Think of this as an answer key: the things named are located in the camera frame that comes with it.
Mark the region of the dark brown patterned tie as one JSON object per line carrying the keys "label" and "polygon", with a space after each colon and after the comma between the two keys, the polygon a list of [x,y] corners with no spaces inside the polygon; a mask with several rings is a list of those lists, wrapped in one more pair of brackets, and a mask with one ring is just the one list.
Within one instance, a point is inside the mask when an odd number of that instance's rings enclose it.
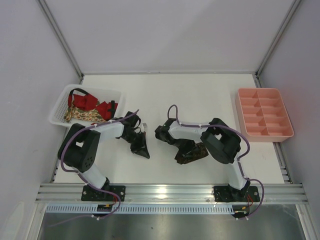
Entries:
{"label": "dark brown patterned tie", "polygon": [[205,145],[201,142],[193,145],[185,145],[179,148],[175,160],[180,165],[186,165],[194,161],[203,159],[209,155]]}

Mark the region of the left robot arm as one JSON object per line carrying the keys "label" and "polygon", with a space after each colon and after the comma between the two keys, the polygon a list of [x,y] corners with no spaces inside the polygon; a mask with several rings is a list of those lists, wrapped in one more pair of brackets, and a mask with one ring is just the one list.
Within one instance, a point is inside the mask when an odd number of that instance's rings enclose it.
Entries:
{"label": "left robot arm", "polygon": [[130,144],[132,154],[149,159],[146,133],[140,127],[141,118],[135,112],[127,112],[124,117],[112,118],[107,122],[84,126],[74,123],[64,138],[57,158],[66,173],[76,174],[85,186],[103,196],[120,196],[112,192],[109,179],[95,164],[98,146],[109,139],[123,139]]}

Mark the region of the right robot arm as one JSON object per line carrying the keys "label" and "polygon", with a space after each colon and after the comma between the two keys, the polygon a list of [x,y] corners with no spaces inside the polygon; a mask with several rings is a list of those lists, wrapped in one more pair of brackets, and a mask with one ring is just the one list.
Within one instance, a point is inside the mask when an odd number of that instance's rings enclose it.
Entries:
{"label": "right robot arm", "polygon": [[246,179],[239,161],[241,138],[221,119],[214,118],[204,126],[183,124],[169,118],[155,130],[156,139],[175,146],[177,163],[184,165],[207,156],[225,165],[228,185],[218,190],[223,202],[240,202],[246,197],[250,181]]}

